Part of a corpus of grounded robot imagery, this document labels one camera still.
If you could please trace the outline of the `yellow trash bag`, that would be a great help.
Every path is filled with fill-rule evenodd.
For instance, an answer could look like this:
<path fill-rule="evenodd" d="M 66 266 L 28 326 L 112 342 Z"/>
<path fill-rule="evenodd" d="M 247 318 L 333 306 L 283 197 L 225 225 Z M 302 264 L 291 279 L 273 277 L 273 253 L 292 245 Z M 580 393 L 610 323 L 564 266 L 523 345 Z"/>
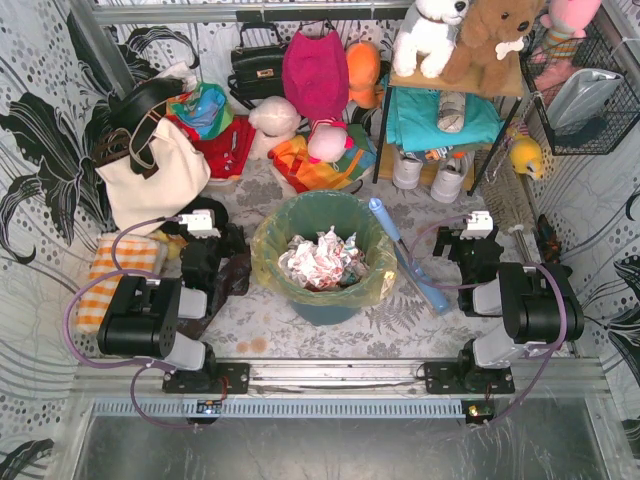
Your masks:
<path fill-rule="evenodd" d="M 398 276 L 392 241 L 369 207 L 326 192 L 267 216 L 253 235 L 251 262 L 259 285 L 311 306 L 374 306 Z"/>

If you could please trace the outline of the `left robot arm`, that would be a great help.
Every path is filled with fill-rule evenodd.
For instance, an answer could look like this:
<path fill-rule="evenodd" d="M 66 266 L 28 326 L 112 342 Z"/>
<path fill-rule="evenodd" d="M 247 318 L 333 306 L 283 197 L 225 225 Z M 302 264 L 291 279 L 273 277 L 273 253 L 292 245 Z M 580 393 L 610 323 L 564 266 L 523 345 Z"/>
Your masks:
<path fill-rule="evenodd" d="M 124 276 L 97 334 L 101 353 L 149 358 L 164 370 L 167 394 L 245 394 L 250 365 L 222 362 L 201 339 L 231 296 L 249 287 L 250 249 L 244 229 L 227 224 L 218 236 L 180 251 L 181 276 Z"/>

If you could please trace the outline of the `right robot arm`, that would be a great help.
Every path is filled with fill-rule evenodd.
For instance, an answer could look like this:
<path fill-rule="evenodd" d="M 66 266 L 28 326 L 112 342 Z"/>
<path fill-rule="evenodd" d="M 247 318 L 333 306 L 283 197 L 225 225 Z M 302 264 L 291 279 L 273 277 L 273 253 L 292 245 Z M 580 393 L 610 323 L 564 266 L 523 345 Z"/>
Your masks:
<path fill-rule="evenodd" d="M 454 361 L 424 364 L 430 394 L 512 394 L 511 363 L 553 352 L 579 339 L 584 314 L 569 282 L 572 270 L 554 263 L 540 269 L 502 262 L 497 231 L 473 238 L 462 229 L 438 229 L 433 254 L 459 267 L 463 284 L 460 310 L 469 317 L 500 317 L 486 335 L 469 340 Z"/>

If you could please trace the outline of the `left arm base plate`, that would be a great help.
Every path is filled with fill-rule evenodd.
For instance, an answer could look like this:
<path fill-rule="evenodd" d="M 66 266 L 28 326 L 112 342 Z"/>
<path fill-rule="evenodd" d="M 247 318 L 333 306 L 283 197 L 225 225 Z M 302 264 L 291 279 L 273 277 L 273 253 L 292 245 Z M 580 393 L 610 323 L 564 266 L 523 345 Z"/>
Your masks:
<path fill-rule="evenodd" d="M 167 394 L 246 394 L 249 388 L 250 364 L 222 362 L 214 368 L 214 373 L 176 370 L 167 374 L 162 383 L 162 391 Z"/>

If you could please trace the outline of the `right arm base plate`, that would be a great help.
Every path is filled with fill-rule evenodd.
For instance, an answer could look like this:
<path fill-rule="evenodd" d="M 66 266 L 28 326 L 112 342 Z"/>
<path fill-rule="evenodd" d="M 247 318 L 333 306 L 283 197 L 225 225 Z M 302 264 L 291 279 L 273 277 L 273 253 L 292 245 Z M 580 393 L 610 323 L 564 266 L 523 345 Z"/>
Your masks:
<path fill-rule="evenodd" d="M 426 390 L 435 395 L 513 394 L 510 368 L 462 367 L 455 362 L 426 362 L 423 367 Z"/>

